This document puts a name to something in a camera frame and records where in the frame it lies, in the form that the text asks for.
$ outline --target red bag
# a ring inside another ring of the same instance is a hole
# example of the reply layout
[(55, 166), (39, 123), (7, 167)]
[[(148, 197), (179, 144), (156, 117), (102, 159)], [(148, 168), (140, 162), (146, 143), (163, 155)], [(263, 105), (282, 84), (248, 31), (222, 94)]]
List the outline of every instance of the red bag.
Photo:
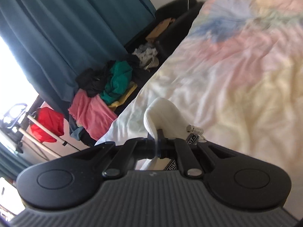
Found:
[[(46, 129), (53, 132), (57, 136), (64, 135), (64, 116), (51, 108), (44, 107), (37, 110), (38, 117), (36, 120)], [(57, 140), (47, 134), (35, 124), (31, 124), (31, 132), (39, 142), (56, 142)]]

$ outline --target screw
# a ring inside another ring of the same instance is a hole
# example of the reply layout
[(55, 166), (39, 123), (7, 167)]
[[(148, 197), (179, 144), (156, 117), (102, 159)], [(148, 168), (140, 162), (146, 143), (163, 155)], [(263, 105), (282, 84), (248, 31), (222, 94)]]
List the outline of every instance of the screw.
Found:
[(202, 171), (197, 168), (191, 168), (187, 171), (187, 175), (192, 176), (192, 177), (198, 177), (202, 175)]
[(115, 169), (115, 168), (110, 168), (110, 169), (107, 169), (105, 172), (104, 172), (104, 175), (108, 176), (108, 177), (116, 177), (120, 174), (120, 170), (119, 169)]

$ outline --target black couch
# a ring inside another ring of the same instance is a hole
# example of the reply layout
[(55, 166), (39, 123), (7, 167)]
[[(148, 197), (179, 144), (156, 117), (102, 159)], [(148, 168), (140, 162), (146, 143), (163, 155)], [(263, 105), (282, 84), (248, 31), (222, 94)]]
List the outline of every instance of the black couch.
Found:
[(145, 37), (163, 20), (174, 18), (176, 21), (154, 41), (159, 52), (158, 58), (162, 64), (186, 37), (188, 31), (199, 14), (203, 2), (197, 0), (174, 0), (162, 7), (155, 13), (155, 20), (140, 31), (133, 39), (124, 45), (128, 53), (134, 52), (139, 45), (145, 44)]

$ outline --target yellow clothing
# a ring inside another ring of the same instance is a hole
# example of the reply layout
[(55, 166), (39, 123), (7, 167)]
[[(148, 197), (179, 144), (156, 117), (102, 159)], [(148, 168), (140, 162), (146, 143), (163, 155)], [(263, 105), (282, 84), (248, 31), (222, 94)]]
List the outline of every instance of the yellow clothing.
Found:
[(118, 106), (121, 106), (124, 104), (124, 102), (127, 100), (127, 98), (131, 95), (131, 93), (134, 92), (134, 90), (138, 87), (138, 85), (134, 82), (130, 82), (127, 90), (125, 93), (119, 98), (119, 100), (113, 102), (110, 104), (108, 107), (112, 110), (115, 111)]

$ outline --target white pole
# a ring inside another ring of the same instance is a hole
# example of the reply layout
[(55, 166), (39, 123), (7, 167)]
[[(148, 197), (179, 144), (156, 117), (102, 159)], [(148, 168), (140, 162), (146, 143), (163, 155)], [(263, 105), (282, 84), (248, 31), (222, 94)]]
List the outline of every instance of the white pole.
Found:
[(62, 157), (59, 154), (57, 154), (57, 153), (53, 152), (52, 150), (50, 150), (48, 147), (46, 147), (41, 142), (37, 141), (33, 136), (31, 136), (30, 134), (28, 134), (24, 129), (19, 128), (18, 131), (20, 131), (26, 138), (28, 138), (29, 140), (31, 140), (33, 143), (37, 144), (37, 146), (39, 146), (40, 148), (42, 148), (46, 152), (50, 153), (52, 156), (54, 156), (56, 158)]
[(45, 128), (42, 124), (40, 124), (37, 120), (35, 120), (34, 117), (32, 117), (32, 116), (30, 116), (28, 114), (27, 118), (30, 121), (32, 121), (35, 125), (37, 125), (39, 128), (41, 128), (43, 131), (45, 131), (47, 134), (51, 135), (53, 138), (55, 138), (56, 140), (58, 140), (59, 142), (61, 142), (64, 146), (66, 144), (68, 144), (68, 145), (72, 146), (73, 148), (75, 148), (76, 150), (80, 151), (80, 149), (76, 148), (75, 146), (71, 145), (70, 143), (66, 142), (65, 140), (61, 139), (56, 134), (54, 134), (53, 132), (51, 132), (50, 130), (48, 130), (47, 128)]

